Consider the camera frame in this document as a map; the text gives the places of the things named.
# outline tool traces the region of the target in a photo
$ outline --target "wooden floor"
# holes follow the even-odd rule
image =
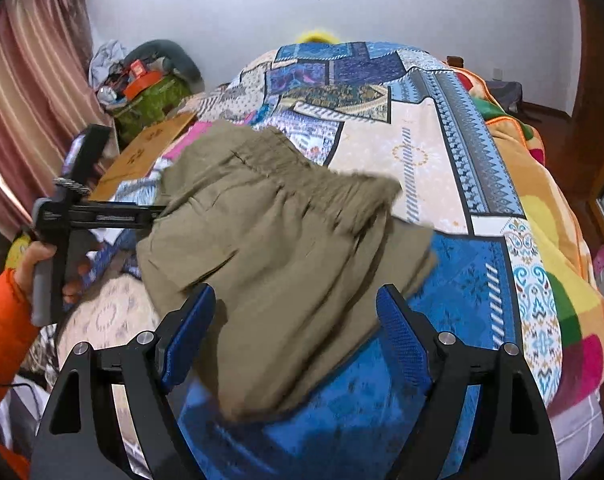
[[[578,168],[580,172],[592,171],[592,174],[597,173],[598,168],[586,167],[583,160],[580,160],[577,150],[570,145],[571,125],[568,118],[545,114],[539,110],[528,110],[526,106],[525,110],[529,117],[525,121],[540,132],[544,142],[546,169],[556,180],[569,206],[577,216],[591,256],[595,256],[595,253],[604,244],[604,239],[589,211],[587,192],[577,188],[573,183]]]

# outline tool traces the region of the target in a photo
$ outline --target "elastic waistband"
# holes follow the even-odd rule
[[[358,234],[380,209],[390,211],[402,189],[387,177],[338,174],[310,162],[273,126],[257,132],[245,129],[245,140],[231,151],[246,166],[274,179],[320,212],[339,231]]]

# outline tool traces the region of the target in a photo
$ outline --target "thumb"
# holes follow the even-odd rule
[[[52,258],[56,250],[55,246],[41,242],[33,242],[26,248],[14,275],[15,283],[25,295],[28,296],[33,292],[35,264]]]

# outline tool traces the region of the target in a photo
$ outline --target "red and beige curtain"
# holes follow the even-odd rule
[[[30,222],[87,124],[111,125],[88,86],[83,0],[0,3],[0,232]]]

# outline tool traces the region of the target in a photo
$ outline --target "person's arm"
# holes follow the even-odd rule
[[[33,290],[35,264],[54,254],[54,248],[31,244],[16,270],[0,274],[0,384],[10,384],[18,373],[39,329],[30,323],[28,296]],[[7,388],[0,388],[0,402]]]

